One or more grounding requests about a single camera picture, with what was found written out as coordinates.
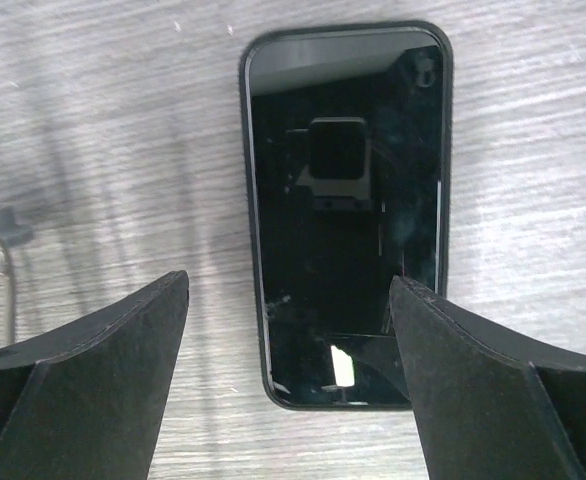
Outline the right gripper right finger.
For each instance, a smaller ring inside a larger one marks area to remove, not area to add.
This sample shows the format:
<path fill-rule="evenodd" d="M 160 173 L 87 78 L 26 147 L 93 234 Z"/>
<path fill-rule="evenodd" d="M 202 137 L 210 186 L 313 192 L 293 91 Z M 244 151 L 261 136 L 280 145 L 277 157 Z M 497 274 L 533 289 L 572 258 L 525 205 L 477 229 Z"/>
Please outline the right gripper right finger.
<path fill-rule="evenodd" d="M 586 479 L 586 355 L 405 277 L 390 310 L 433 479 Z"/>

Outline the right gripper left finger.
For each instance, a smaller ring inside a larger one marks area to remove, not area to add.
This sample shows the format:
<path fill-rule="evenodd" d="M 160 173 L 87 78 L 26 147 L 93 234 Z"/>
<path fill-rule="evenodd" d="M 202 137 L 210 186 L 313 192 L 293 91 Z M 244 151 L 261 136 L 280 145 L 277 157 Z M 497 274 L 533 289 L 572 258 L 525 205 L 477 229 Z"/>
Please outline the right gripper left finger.
<path fill-rule="evenodd" d="M 174 271 L 0 349 L 0 479 L 144 479 L 189 304 Z"/>

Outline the black case phone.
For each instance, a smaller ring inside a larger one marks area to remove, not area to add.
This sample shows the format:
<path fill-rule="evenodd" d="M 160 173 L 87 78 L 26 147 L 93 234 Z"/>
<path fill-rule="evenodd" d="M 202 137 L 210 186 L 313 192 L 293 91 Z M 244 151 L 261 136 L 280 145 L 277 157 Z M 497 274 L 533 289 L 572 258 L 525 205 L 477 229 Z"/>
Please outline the black case phone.
<path fill-rule="evenodd" d="M 291 410 L 407 410 L 397 277 L 448 281 L 453 50 L 424 20 L 298 27 L 239 62 L 263 386 Z"/>

